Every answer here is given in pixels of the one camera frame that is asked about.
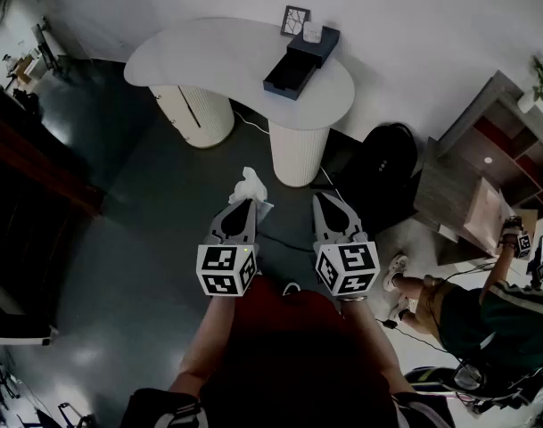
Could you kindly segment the white tissue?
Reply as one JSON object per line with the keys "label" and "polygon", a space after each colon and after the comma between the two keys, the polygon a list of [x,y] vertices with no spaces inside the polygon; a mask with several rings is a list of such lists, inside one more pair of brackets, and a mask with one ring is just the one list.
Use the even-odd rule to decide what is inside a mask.
{"label": "white tissue", "polygon": [[251,167],[243,168],[243,180],[235,185],[234,191],[229,196],[228,203],[234,204],[243,200],[255,201],[258,224],[274,208],[274,205],[267,201],[267,188],[259,179],[256,171]]}

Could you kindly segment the grey wooden shelf cabinet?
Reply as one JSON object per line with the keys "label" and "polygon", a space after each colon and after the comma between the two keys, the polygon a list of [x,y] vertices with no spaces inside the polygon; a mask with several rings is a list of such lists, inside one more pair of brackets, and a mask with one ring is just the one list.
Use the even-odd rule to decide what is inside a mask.
{"label": "grey wooden shelf cabinet", "polygon": [[465,228],[482,179],[515,210],[535,210],[543,218],[543,112],[521,111],[517,102],[523,96],[497,71],[445,134],[427,142],[413,207],[418,221],[457,236],[443,245],[441,266],[486,255]]}

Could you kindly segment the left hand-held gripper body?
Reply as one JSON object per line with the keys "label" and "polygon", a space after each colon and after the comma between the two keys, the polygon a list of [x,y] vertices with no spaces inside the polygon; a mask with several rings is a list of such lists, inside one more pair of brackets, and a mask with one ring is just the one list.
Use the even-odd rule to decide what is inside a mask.
{"label": "left hand-held gripper body", "polygon": [[196,275],[206,295],[245,294],[258,271],[256,232],[257,206],[253,199],[234,202],[214,217],[196,256]]}

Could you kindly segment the person's black striped sleeve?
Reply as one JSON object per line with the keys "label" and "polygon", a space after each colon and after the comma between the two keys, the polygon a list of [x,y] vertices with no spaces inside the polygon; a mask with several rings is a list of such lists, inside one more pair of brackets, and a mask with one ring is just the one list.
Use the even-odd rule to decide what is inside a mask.
{"label": "person's black striped sleeve", "polygon": [[445,397],[401,392],[392,399],[398,428],[456,428]]}
{"label": "person's black striped sleeve", "polygon": [[140,389],[133,393],[119,428],[201,428],[205,414],[194,396]]}

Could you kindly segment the person's black striped left sleeve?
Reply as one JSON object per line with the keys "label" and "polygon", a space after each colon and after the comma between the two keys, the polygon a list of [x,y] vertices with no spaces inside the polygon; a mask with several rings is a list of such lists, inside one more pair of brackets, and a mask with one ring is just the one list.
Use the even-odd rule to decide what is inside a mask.
{"label": "person's black striped left sleeve", "polygon": [[140,389],[133,393],[119,428],[201,428],[205,414],[194,396]]}

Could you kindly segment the dark wooden cabinet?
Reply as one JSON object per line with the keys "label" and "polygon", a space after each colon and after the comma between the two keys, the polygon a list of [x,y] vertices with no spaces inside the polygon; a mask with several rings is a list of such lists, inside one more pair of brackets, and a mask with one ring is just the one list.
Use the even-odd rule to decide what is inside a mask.
{"label": "dark wooden cabinet", "polygon": [[55,323],[73,243],[102,203],[74,154],[0,88],[0,286],[18,310]]}

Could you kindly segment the person's red top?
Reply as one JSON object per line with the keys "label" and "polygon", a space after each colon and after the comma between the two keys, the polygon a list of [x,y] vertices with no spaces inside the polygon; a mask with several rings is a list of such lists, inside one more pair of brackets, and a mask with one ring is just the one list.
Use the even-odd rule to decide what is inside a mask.
{"label": "person's red top", "polygon": [[398,428],[387,380],[322,294],[256,276],[201,391],[209,428]]}

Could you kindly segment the dark picture frame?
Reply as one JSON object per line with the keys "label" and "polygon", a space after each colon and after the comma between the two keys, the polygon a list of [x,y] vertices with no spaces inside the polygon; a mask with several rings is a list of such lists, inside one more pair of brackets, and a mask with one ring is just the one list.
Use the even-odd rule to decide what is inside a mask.
{"label": "dark picture frame", "polygon": [[281,24],[281,34],[287,37],[296,37],[302,30],[306,21],[310,20],[311,11],[292,5],[286,5],[284,18]]}

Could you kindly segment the black backpack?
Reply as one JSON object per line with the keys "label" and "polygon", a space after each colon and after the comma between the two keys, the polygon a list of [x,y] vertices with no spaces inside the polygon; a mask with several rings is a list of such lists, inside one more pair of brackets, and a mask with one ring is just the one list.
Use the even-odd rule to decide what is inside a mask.
{"label": "black backpack", "polygon": [[334,185],[357,212],[370,236],[414,213],[415,139],[402,123],[373,129],[336,177]]}

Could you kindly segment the dark teal drawer box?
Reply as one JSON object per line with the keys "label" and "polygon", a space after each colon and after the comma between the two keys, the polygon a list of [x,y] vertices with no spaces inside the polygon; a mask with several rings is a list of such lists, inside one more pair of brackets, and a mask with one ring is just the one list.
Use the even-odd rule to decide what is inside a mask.
{"label": "dark teal drawer box", "polygon": [[263,80],[263,88],[296,101],[317,69],[321,69],[337,46],[341,32],[323,26],[317,43],[300,32],[286,47],[286,54]]}

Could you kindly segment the potted green plant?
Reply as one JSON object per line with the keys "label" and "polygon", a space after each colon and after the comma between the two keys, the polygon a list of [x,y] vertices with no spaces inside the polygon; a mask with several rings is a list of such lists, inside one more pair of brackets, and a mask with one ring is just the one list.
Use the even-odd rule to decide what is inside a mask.
{"label": "potted green plant", "polygon": [[529,112],[537,102],[543,102],[543,53],[535,53],[530,60],[534,84],[517,101],[522,113]]}

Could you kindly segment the person's left forearm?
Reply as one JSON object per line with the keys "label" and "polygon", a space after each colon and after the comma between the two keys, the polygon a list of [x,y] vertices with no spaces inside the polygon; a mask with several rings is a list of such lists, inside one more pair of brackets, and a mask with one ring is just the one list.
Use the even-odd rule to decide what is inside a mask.
{"label": "person's left forearm", "polygon": [[169,390],[200,397],[201,389],[220,365],[234,322],[236,298],[211,299]]}

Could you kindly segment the person's right forearm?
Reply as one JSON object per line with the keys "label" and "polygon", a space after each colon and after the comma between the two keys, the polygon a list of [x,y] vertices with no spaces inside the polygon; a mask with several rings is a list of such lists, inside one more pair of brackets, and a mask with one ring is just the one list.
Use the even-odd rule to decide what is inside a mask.
{"label": "person's right forearm", "polygon": [[415,392],[402,374],[399,359],[365,297],[339,299],[341,312],[376,370],[389,384],[391,394]]}

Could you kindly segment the white tooth-shaped container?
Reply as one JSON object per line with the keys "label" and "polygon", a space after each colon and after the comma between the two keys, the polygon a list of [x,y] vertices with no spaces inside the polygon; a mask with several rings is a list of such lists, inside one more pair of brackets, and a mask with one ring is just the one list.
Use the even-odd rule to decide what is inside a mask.
{"label": "white tooth-shaped container", "polygon": [[304,42],[320,44],[322,41],[323,26],[313,21],[305,21],[301,34]]}

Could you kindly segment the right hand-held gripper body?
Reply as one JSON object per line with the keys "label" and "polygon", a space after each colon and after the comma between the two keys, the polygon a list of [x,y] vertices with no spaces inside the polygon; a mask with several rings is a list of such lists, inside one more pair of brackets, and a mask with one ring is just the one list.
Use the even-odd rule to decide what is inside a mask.
{"label": "right hand-held gripper body", "polygon": [[380,273],[377,247],[358,214],[327,193],[312,199],[317,255],[315,270],[335,298],[357,298],[370,290]]}

